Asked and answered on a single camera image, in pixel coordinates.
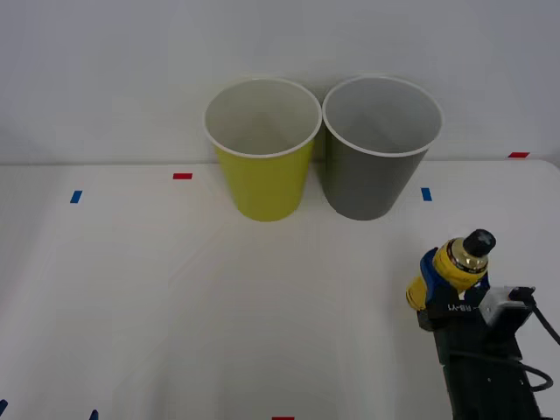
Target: white cup rim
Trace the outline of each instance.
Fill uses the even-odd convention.
[[[405,151],[405,152],[402,152],[402,153],[384,153],[384,152],[380,152],[380,151],[365,149],[365,148],[360,147],[356,144],[350,143],[343,136],[341,136],[335,129],[333,129],[333,126],[331,126],[331,124],[329,123],[329,120],[326,116],[326,104],[328,103],[328,101],[331,98],[331,96],[333,95],[333,93],[336,92],[337,90],[339,90],[340,88],[343,88],[345,85],[350,84],[350,83],[354,83],[356,81],[361,81],[361,80],[371,80],[371,79],[384,79],[384,80],[388,80],[388,81],[396,81],[398,83],[402,83],[403,85],[408,85],[408,86],[420,91],[424,95],[426,95],[426,97],[433,102],[433,104],[436,106],[437,112],[439,113],[439,118],[441,120],[441,123],[439,124],[439,128],[437,130],[436,135],[434,136],[434,138],[429,143],[427,143],[426,145],[422,146],[419,149],[409,150],[409,151]],[[397,76],[388,75],[388,74],[361,74],[359,76],[352,77],[352,78],[347,79],[347,80],[343,80],[341,83],[332,87],[331,90],[329,90],[328,94],[326,94],[325,100],[323,101],[322,111],[323,111],[323,121],[325,122],[325,126],[328,128],[328,130],[331,132],[331,134],[333,136],[335,136],[340,142],[342,142],[346,146],[354,149],[355,151],[360,151],[360,152],[366,153],[368,155],[379,156],[381,158],[406,158],[407,156],[413,156],[413,155],[417,155],[418,153],[422,153],[423,151],[427,151],[430,148],[430,146],[439,137],[439,135],[441,134],[441,129],[444,126],[444,112],[441,109],[441,107],[439,106],[438,102],[433,98],[433,96],[431,94],[429,94],[422,87],[419,87],[417,84],[412,83],[411,81],[402,79],[402,78],[397,77]]]
[[[240,85],[243,85],[245,83],[250,83],[252,81],[274,81],[277,83],[284,83],[284,84],[288,84],[293,86],[294,88],[298,88],[299,90],[301,90],[302,92],[306,93],[315,103],[315,106],[317,107],[317,112],[318,112],[318,121],[317,124],[315,126],[315,128],[313,129],[313,132],[301,143],[298,143],[297,145],[295,145],[292,148],[289,148],[288,150],[283,150],[283,151],[279,151],[278,153],[270,153],[267,155],[251,155],[248,153],[241,153],[239,151],[236,150],[232,150],[229,149],[228,147],[224,146],[223,144],[221,144],[220,142],[218,142],[208,131],[207,128],[207,111],[210,108],[210,106],[212,105],[212,102],[214,102],[214,100],[220,96],[223,92],[231,89],[231,88],[236,88]],[[313,140],[313,138],[315,138],[315,136],[317,135],[317,133],[319,132],[319,129],[321,128],[321,124],[323,123],[323,112],[321,109],[321,104],[319,103],[319,100],[317,99],[317,97],[306,87],[300,85],[299,83],[296,83],[295,81],[291,81],[291,80],[286,80],[286,79],[282,79],[282,78],[277,78],[277,77],[251,77],[248,79],[244,79],[244,80],[240,80],[237,81],[233,84],[228,85],[226,88],[222,89],[206,106],[206,110],[204,111],[204,115],[203,115],[203,127],[204,127],[204,134],[206,135],[206,138],[208,138],[212,144],[214,146],[216,146],[217,148],[225,151],[226,153],[230,154],[230,155],[235,155],[238,156],[240,158],[251,158],[251,159],[268,159],[268,158],[280,158],[281,156],[284,155],[289,155],[291,153],[293,153],[294,151],[298,151],[299,149],[302,149],[304,146],[306,146],[311,140]]]

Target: white tabletop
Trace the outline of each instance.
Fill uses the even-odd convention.
[[[292,216],[246,219],[212,164],[5,166],[0,196],[7,419],[450,419],[404,292],[475,228],[498,240],[491,283],[534,285],[560,328],[560,171],[540,161],[422,163],[374,221],[336,214],[314,174]],[[536,319],[518,339],[560,381]],[[557,395],[537,394],[544,415]]]

